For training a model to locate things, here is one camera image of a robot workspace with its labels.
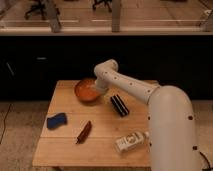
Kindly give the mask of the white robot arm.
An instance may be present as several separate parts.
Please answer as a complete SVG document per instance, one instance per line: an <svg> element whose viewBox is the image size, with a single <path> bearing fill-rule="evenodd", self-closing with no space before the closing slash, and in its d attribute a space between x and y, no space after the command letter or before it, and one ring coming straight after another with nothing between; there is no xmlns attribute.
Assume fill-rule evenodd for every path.
<svg viewBox="0 0 213 171"><path fill-rule="evenodd" d="M152 171L202 171L194 111L182 89L120 74L114 59L97 64L94 74L102 94L113 84L148 105Z"/></svg>

